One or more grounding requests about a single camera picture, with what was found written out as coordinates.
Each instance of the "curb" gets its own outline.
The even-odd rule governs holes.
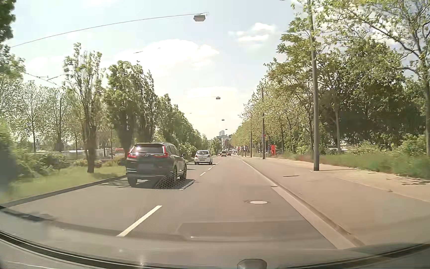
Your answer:
[[[123,176],[108,178],[108,179],[104,179],[104,180],[94,181],[94,182],[86,183],[86,184],[83,184],[83,185],[70,187],[70,188],[67,188],[67,189],[53,191],[53,192],[50,192],[50,193],[43,193],[43,194],[39,194],[39,195],[36,195],[36,196],[31,196],[31,197],[27,197],[27,198],[22,198],[22,199],[18,199],[18,200],[6,202],[6,203],[3,203],[1,205],[4,206],[4,207],[16,206],[16,205],[24,204],[24,203],[27,203],[27,202],[32,202],[32,201],[36,201],[36,200],[48,198],[48,197],[55,196],[55,195],[58,195],[58,194],[68,193],[68,192],[72,192],[72,191],[75,191],[75,190],[80,190],[80,189],[83,189],[83,188],[87,188],[87,187],[99,185],[101,183],[109,182],[109,181],[112,181],[112,180],[123,179],[125,177],[126,177],[126,175],[123,175]]]
[[[329,226],[331,226],[333,229],[335,229],[338,233],[340,233],[342,236],[344,236],[347,240],[349,240],[351,243],[353,243],[356,247],[363,247],[363,246],[365,246],[365,244],[361,240],[359,240],[358,238],[356,238],[356,236],[354,236],[353,234],[351,234],[350,232],[348,232],[347,230],[345,230],[339,224],[337,224],[334,221],[332,221],[329,217],[327,217],[321,211],[319,211],[314,206],[312,206],[311,204],[309,204],[307,201],[305,201],[300,196],[298,196],[295,193],[293,193],[292,191],[290,191],[290,189],[288,189],[285,186],[283,186],[283,184],[280,184],[277,180],[274,180],[272,177],[269,177],[266,174],[262,173],[261,171],[259,171],[258,169],[256,169],[252,164],[246,162],[245,160],[242,159],[242,161],[245,162],[246,164],[248,164],[250,167],[252,167],[256,171],[258,171],[263,176],[269,178],[271,181],[273,181],[274,183],[276,183],[278,185],[278,187],[282,188],[284,191],[286,191],[287,193],[289,193],[293,198],[295,198],[296,200],[298,200],[299,202],[301,202],[303,205],[305,205],[315,215],[317,215],[318,217],[320,217],[325,223],[327,223]]]

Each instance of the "grass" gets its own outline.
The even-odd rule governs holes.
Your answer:
[[[278,155],[278,157],[312,162],[309,155],[284,153]],[[427,156],[407,156],[385,152],[362,155],[345,153],[340,155],[321,155],[319,156],[319,162],[430,180],[430,157]]]
[[[0,193],[0,203],[63,190],[124,174],[125,167],[123,166],[96,168],[93,174],[87,173],[87,167],[64,168],[60,171],[56,170],[48,176],[17,180],[10,183],[9,190]]]

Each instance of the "asphalt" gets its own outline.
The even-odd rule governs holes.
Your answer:
[[[218,156],[213,165],[189,163],[187,180],[171,189],[139,185],[114,180],[11,209],[119,237],[291,241],[305,249],[335,248],[276,185],[236,156]]]

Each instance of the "manhole cover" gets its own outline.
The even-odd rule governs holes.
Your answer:
[[[252,203],[252,204],[266,204],[268,202],[267,201],[249,201],[249,203]]]

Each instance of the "utility pole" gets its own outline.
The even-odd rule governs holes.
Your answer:
[[[314,160],[313,160],[313,171],[319,171],[319,111],[318,111],[318,70],[316,67],[316,48],[314,39],[314,20],[313,20],[313,8],[311,6],[311,0],[307,0],[308,14],[309,14],[309,30],[310,30],[310,42],[311,42],[311,65],[313,68],[313,123],[314,123]]]
[[[261,102],[263,102],[263,100],[265,99],[264,95],[263,95],[263,87],[261,87]],[[265,111],[263,111],[261,113],[261,143],[263,144],[263,160],[265,159],[265,150],[266,150],[266,145],[265,145]]]

